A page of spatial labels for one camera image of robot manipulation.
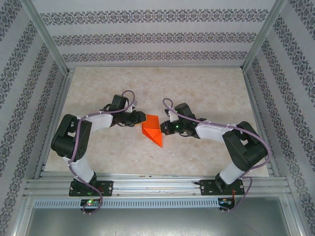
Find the metal bar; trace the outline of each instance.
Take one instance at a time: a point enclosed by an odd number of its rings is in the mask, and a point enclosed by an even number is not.
[[[28,198],[22,199],[17,218],[15,220],[12,236],[25,236],[32,215],[35,200]]]
[[[170,197],[201,197],[200,187],[194,182],[201,179],[213,179],[213,177],[188,177],[188,176],[124,176],[102,175],[99,180],[111,180],[114,182],[113,197],[124,198],[157,198]],[[72,198],[68,196],[71,176],[58,179],[49,178],[30,179],[24,190],[24,198]],[[247,189],[249,180],[244,179],[244,188]],[[248,196],[284,196],[291,195],[288,182],[285,177],[253,177],[253,184]],[[208,198],[229,196],[206,196]]]
[[[267,37],[267,34],[269,33],[270,29],[272,28],[272,25],[276,21],[278,15],[280,14],[282,8],[284,7],[284,4],[286,3],[286,0],[276,0],[275,4],[271,8],[267,19],[265,20],[262,28],[260,29],[254,43],[252,44],[252,47],[250,48],[245,61],[242,65],[243,71],[247,71],[250,67],[254,57],[256,56],[260,46],[262,45],[263,41]]]
[[[111,174],[111,173],[97,173],[97,179],[105,180],[104,178],[108,178],[108,180],[113,179],[124,179],[125,181],[134,181],[135,179],[139,181],[143,181],[144,179],[147,181],[156,181],[158,179],[168,179],[169,181],[174,181],[175,179],[187,179],[187,180],[195,180],[195,179],[214,179],[215,176],[179,176],[179,175],[130,175],[130,174]],[[63,179],[73,179],[73,174],[71,172],[42,172],[41,178],[39,180],[54,181],[57,178]],[[255,180],[286,180],[286,177],[253,177]]]
[[[305,230],[302,226],[301,218],[298,215],[297,208],[292,196],[280,197],[282,210],[285,216],[291,235],[305,236]]]
[[[48,158],[48,155],[50,152],[50,143],[51,143],[51,141],[54,137],[55,131],[57,130],[57,127],[58,127],[59,119],[60,119],[61,113],[63,111],[63,106],[64,106],[64,103],[65,103],[65,100],[66,100],[66,97],[67,97],[67,94],[68,94],[68,91],[70,88],[73,73],[74,73],[74,71],[70,71],[69,74],[66,76],[66,78],[63,80],[62,90],[61,90],[59,97],[57,98],[57,107],[56,107],[56,110],[54,111],[54,114],[53,114],[53,117],[51,120],[51,124],[50,124],[49,129],[48,129],[47,138],[45,140],[44,148],[43,148],[43,151],[41,153],[38,168],[36,169],[34,178],[40,177],[40,173],[43,170],[44,164],[47,161],[47,158]]]
[[[34,208],[39,209],[70,209],[80,207],[81,200],[77,199],[39,199]],[[203,208],[219,207],[217,198],[172,198],[172,199],[106,199],[101,208]]]
[[[49,51],[53,55],[57,65],[61,69],[63,75],[68,74],[68,67],[60,53],[58,47],[56,46],[52,36],[50,35],[47,27],[42,20],[40,14],[38,13],[34,3],[32,0],[21,0],[21,3],[26,10],[27,14],[29,15],[30,19],[32,20],[33,24],[35,25],[37,31],[39,32],[41,38],[43,39],[44,43],[47,45]]]

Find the white wall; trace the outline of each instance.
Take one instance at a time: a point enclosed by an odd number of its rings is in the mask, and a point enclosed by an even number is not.
[[[18,0],[0,3],[0,236],[37,168],[63,75]]]
[[[240,66],[275,0],[35,0],[69,67]]]
[[[286,2],[245,72],[307,235],[315,235],[314,2]]]

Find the aluminum frame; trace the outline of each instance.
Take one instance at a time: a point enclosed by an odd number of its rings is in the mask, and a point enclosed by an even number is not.
[[[161,199],[180,201],[189,199],[190,201],[194,201],[224,197],[201,196],[200,186],[193,183],[201,179],[213,179],[214,177],[211,176],[98,174],[97,177],[99,180],[112,180],[114,182],[113,195],[112,197],[103,197],[105,201],[108,199],[123,199],[126,201],[133,199],[151,199],[152,201],[160,201]],[[36,201],[47,199],[61,203],[67,199],[90,199],[89,197],[70,197],[68,195],[72,179],[73,177],[70,173],[64,172],[42,172],[40,179],[29,179],[26,183],[22,203],[11,235],[26,235]],[[249,180],[244,179],[243,183],[246,190],[249,185]],[[305,235],[286,177],[253,177],[253,184],[248,197],[279,197],[291,235]],[[62,204],[58,204],[51,208],[66,207]]]

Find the enclosure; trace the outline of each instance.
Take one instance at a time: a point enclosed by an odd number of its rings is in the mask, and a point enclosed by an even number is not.
[[[0,4],[0,235],[315,235],[314,0]],[[237,210],[194,184],[228,165],[223,143],[173,135],[161,148],[138,125],[91,134],[88,162],[113,185],[82,214],[53,136],[65,114],[127,89],[160,123],[169,97],[254,127],[272,157],[243,179]]]

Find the decorative stripe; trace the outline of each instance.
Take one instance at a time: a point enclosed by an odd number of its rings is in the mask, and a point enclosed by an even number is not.
[[[47,26],[153,22],[262,22],[267,9],[169,9],[41,13]]]
[[[264,100],[265,100],[266,106],[268,108],[270,118],[273,122],[275,132],[277,133],[277,137],[279,139],[279,143],[280,143],[281,149],[282,149],[283,154],[284,154],[284,158],[287,161],[288,170],[291,173],[291,177],[293,179],[294,186],[297,188],[296,192],[298,193],[299,199],[302,203],[302,207],[304,209],[304,214],[308,219],[308,223],[310,224],[310,229],[311,229],[312,233],[315,234],[314,203],[311,201],[312,197],[308,193],[307,187],[305,187],[306,183],[305,183],[305,180],[302,178],[303,174],[301,173],[301,168],[297,164],[295,154],[292,151],[291,143],[290,143],[289,139],[287,139],[286,131],[284,129],[284,125],[282,124],[282,120],[281,120],[281,117],[279,115],[278,109],[276,107],[276,103],[275,103],[274,99],[272,98],[271,92],[270,92],[268,84],[266,82],[266,78],[262,72],[261,66],[260,66],[257,58],[255,58],[254,61],[252,62],[252,67],[254,69],[256,78],[258,79],[258,83],[259,83],[261,92],[263,93]],[[257,104],[258,109],[259,109],[258,101],[257,101],[257,98],[255,96],[254,90],[253,90],[253,94],[254,94],[254,97],[256,100],[256,104]],[[267,137],[268,137],[268,139],[270,139],[264,121],[263,121],[263,125],[265,128]]]
[[[311,102],[314,103],[315,107],[314,72],[312,71],[309,62],[305,59],[302,50],[295,41],[282,16],[279,16],[279,18],[274,23],[274,30],[278,35],[278,38],[281,40],[281,43],[287,55],[290,57],[291,63],[294,66],[296,73],[300,76],[302,85],[308,92],[307,95],[309,98],[311,98]]]
[[[7,93],[11,89],[12,82],[15,80],[17,72],[20,70],[22,62],[24,61],[36,34],[36,27],[33,25],[32,21],[30,21],[24,30],[19,43],[16,45],[12,57],[10,57],[9,62],[6,64],[6,68],[4,68],[3,73],[1,74],[0,109],[2,108],[5,97],[7,97]]]
[[[0,42],[8,32],[11,24],[22,9],[22,4],[19,0],[7,0],[0,11]]]
[[[41,47],[36,61],[33,65],[33,69],[25,83],[25,87],[20,95],[19,101],[16,104],[16,109],[13,112],[12,120],[10,120],[7,132],[3,136],[3,141],[1,141],[0,146],[0,177],[2,176],[2,171],[5,169],[5,163],[11,154],[12,145],[15,142],[15,138],[18,135],[20,125],[22,124],[24,115],[29,106],[32,94],[35,90],[37,81],[39,79],[40,73],[48,57],[49,50],[45,44]]]
[[[301,21],[305,25],[306,29],[310,32],[313,40],[315,40],[315,7],[310,0],[289,0],[291,6],[295,12],[298,13]]]
[[[20,191],[21,188],[22,179],[25,175],[26,167],[29,163],[29,158],[31,157],[32,154],[32,148],[34,146],[41,121],[45,114],[45,109],[49,100],[50,93],[54,86],[58,70],[59,68],[56,62],[54,62],[49,72],[49,76],[47,78],[47,82],[44,87],[43,93],[40,97],[40,102],[37,105],[37,109],[34,114],[31,127],[29,129],[29,133],[27,134],[27,139],[25,140],[25,144],[23,146],[23,151],[21,152],[21,156],[19,158],[19,162],[14,171],[14,177],[12,178],[12,182],[9,187],[9,192],[7,193],[7,197],[4,200],[4,207],[1,209],[2,213],[0,215],[1,219],[0,235],[1,234],[5,235],[5,231],[8,228],[8,223],[11,219],[13,207],[16,204],[16,198],[18,197],[18,192]]]
[[[54,36],[57,46],[131,43],[252,43],[256,33],[116,33]]]
[[[269,63],[269,67],[272,70],[272,74],[275,76],[280,93],[282,94],[286,107],[291,115],[291,119],[293,120],[293,125],[296,127],[298,136],[303,144],[303,149],[307,153],[306,156],[309,158],[310,165],[313,166],[313,171],[315,171],[315,141],[313,140],[312,132],[304,121],[304,116],[301,114],[299,104],[294,98],[290,84],[286,80],[285,74],[281,69],[279,61],[277,60],[269,41],[265,40],[261,48]]]
[[[141,60],[243,60],[245,51],[134,52],[63,54],[65,62]]]

